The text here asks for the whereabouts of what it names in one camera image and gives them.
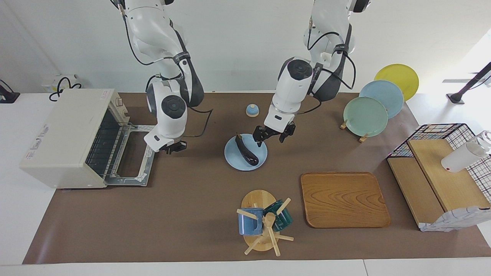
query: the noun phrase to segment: oven label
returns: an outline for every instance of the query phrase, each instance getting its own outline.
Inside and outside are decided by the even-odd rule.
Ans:
[[[101,100],[105,100],[109,97],[109,90],[104,90],[101,95]]]
[[[42,128],[39,134],[37,135],[36,139],[34,139],[34,142],[32,143],[31,147],[29,148],[29,151],[26,154],[26,159],[31,160],[34,158],[34,155],[36,154],[37,149],[43,142],[44,136],[48,133],[50,130],[50,126],[48,124],[45,124]]]

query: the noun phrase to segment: wooden tray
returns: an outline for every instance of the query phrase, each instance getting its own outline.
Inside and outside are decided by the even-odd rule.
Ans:
[[[313,228],[381,228],[390,224],[379,183],[369,172],[305,173],[301,186]]]

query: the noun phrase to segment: green plate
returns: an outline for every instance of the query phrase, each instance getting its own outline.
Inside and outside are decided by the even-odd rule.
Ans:
[[[358,136],[372,137],[380,134],[387,126],[389,116],[379,101],[359,97],[351,100],[343,114],[348,129]]]

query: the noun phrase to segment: wooden mug stand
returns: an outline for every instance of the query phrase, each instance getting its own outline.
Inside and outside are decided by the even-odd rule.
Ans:
[[[342,125],[341,125],[339,128],[340,128],[340,129],[346,129],[346,124],[347,124],[347,123],[348,123],[348,120],[345,120],[345,121],[344,121],[344,123],[343,123],[343,124],[342,124]],[[361,137],[361,138],[360,138],[358,141],[359,141],[360,143],[363,143],[363,142],[365,142],[365,141],[367,140],[367,138],[368,138],[368,133],[367,133],[367,134],[365,134],[365,136]]]
[[[278,209],[276,214],[280,214],[286,208],[291,199],[287,198],[285,202]],[[272,194],[265,190],[255,190],[245,195],[242,200],[241,208],[266,208],[275,203],[276,199]],[[251,219],[257,219],[257,217],[251,213],[237,209],[237,213],[249,217]],[[278,240],[293,241],[293,237],[282,236],[279,232],[273,231],[273,224],[276,216],[273,213],[267,213],[263,217],[263,233],[259,236],[244,236],[245,243],[249,246],[244,252],[248,255],[252,250],[255,251],[268,251],[272,248],[277,257],[281,255],[278,247]]]

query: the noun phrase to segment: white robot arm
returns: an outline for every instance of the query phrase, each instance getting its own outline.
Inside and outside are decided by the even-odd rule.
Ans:
[[[273,96],[263,126],[257,126],[253,137],[261,143],[280,135],[281,143],[293,135],[293,119],[301,102],[312,95],[319,102],[333,99],[341,86],[343,68],[348,53],[353,51],[349,16],[362,12],[370,0],[315,0],[304,44],[311,60],[292,57],[281,68],[276,93]]]
[[[198,106],[204,91],[181,34],[165,12],[173,0],[118,0],[125,22],[133,33],[132,44],[154,59],[163,81],[149,85],[147,103],[157,125],[145,136],[156,152],[168,154],[186,148],[181,141],[188,117],[187,107]]]

